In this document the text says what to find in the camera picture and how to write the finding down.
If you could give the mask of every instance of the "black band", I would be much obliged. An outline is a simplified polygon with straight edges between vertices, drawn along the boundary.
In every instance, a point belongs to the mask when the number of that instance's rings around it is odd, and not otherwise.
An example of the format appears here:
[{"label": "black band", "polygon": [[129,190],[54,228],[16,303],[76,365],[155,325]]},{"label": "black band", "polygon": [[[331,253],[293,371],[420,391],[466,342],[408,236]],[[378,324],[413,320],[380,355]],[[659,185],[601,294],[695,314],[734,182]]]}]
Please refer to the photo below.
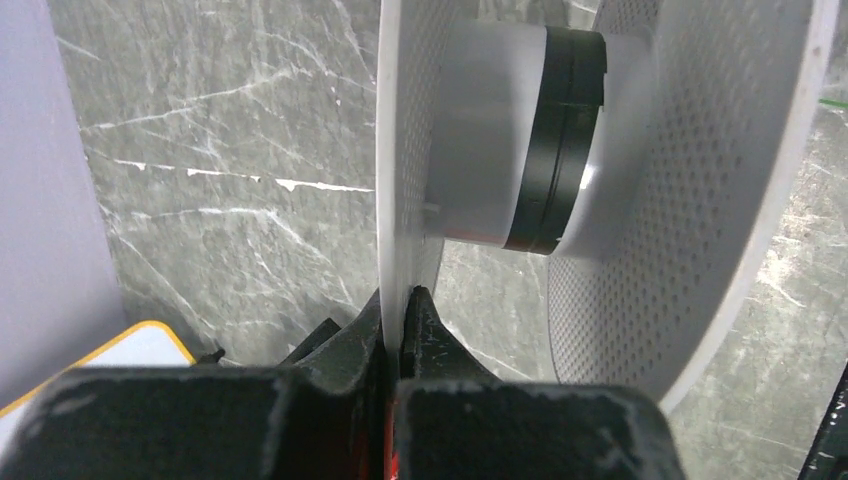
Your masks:
[{"label": "black band", "polygon": [[543,255],[559,244],[577,193],[598,110],[606,43],[597,32],[547,27],[545,63],[527,161],[504,248]]}]

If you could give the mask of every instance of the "perforated surface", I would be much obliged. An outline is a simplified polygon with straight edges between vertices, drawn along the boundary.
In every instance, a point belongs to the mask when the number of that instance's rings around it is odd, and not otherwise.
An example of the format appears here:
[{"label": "perforated surface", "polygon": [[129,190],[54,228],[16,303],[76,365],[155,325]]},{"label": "perforated surface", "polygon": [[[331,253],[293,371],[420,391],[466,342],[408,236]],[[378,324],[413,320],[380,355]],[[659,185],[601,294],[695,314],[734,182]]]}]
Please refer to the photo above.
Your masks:
[{"label": "perforated surface", "polygon": [[560,381],[637,386],[670,408],[706,366],[754,279],[800,164],[830,45],[827,35],[808,45],[813,4],[601,6],[596,30],[653,32],[658,102],[617,247],[604,261],[551,258]]},{"label": "perforated surface", "polygon": [[433,109],[451,25],[460,15],[473,15],[473,5],[465,0],[385,0],[381,5],[377,254],[383,338],[393,357],[402,341],[410,291],[417,285],[435,287],[442,240],[425,243],[422,220]]}]

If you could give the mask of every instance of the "yellow edge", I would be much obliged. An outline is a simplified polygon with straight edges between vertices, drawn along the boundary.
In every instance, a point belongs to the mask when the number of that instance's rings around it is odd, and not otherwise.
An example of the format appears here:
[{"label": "yellow edge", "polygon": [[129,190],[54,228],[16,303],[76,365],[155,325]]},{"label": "yellow edge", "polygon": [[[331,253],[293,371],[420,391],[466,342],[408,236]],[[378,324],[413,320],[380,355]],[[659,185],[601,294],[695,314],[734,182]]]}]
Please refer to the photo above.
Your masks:
[{"label": "yellow edge", "polygon": [[32,399],[32,397],[35,396],[36,393],[39,392],[39,390],[44,388],[44,386],[47,385],[48,383],[50,383],[54,378],[65,373],[67,370],[70,370],[71,368],[78,367],[80,365],[85,365],[86,363],[90,362],[92,359],[94,359],[95,357],[97,357],[101,353],[103,353],[106,350],[109,350],[110,348],[115,346],[115,344],[117,344],[121,340],[129,337],[130,335],[141,330],[144,327],[155,327],[155,328],[158,328],[158,329],[164,331],[165,334],[168,335],[168,337],[171,339],[171,341],[174,342],[174,345],[177,346],[177,348],[180,350],[180,353],[183,354],[183,356],[186,358],[186,360],[188,360],[189,363],[194,364],[196,362],[195,358],[191,355],[191,353],[189,353],[188,349],[185,348],[185,345],[183,345],[183,342],[180,341],[179,337],[177,337],[177,334],[175,334],[174,331],[171,330],[171,328],[169,326],[165,325],[164,323],[160,322],[159,320],[144,320],[144,321],[138,322],[135,325],[131,326],[130,328],[124,330],[123,332],[121,332],[118,336],[116,336],[112,340],[109,340],[108,342],[106,342],[103,345],[101,345],[100,347],[98,347],[96,350],[93,350],[88,355],[82,357],[81,359],[79,359],[76,362],[74,362],[73,364],[71,364],[68,368],[63,369],[61,372],[59,372],[56,375],[53,375],[52,377],[48,378],[47,380],[42,382],[41,385],[39,385],[39,386],[33,388],[32,390],[30,390],[29,392],[27,392],[26,395],[24,395],[23,397],[15,400],[14,402],[12,402],[9,405],[6,405],[2,409],[0,409],[0,417],[5,416],[6,414],[10,413],[12,410],[14,410],[14,409],[20,407],[21,405],[23,405],[24,403],[28,402],[30,399]]}]

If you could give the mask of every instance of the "green string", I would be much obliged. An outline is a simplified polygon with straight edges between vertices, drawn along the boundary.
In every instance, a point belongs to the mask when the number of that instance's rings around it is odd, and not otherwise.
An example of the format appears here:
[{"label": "green string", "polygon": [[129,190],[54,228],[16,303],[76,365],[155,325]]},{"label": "green string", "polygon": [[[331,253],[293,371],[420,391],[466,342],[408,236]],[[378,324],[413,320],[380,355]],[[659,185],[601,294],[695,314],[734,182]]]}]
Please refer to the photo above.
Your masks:
[{"label": "green string", "polygon": [[820,98],[819,103],[822,105],[827,105],[829,107],[841,108],[843,110],[848,110],[848,103],[845,102],[837,102],[836,100],[830,100],[827,98]]}]

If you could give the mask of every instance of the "gray tabletop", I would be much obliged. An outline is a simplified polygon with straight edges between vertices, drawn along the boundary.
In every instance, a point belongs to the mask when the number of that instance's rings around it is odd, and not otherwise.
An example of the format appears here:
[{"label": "gray tabletop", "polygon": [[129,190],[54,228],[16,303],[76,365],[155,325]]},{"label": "gray tabletop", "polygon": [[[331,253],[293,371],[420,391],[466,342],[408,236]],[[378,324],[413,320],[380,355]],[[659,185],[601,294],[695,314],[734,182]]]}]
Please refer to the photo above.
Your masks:
[{"label": "gray tabletop", "polygon": [[[589,28],[597,0],[482,0]],[[51,2],[131,320],[279,362],[377,286],[377,0]],[[840,20],[825,95],[848,100]],[[820,108],[742,313],[670,415],[691,478],[794,478],[848,356],[848,111]],[[503,378],[553,380],[544,259],[449,243],[436,302]]]}]

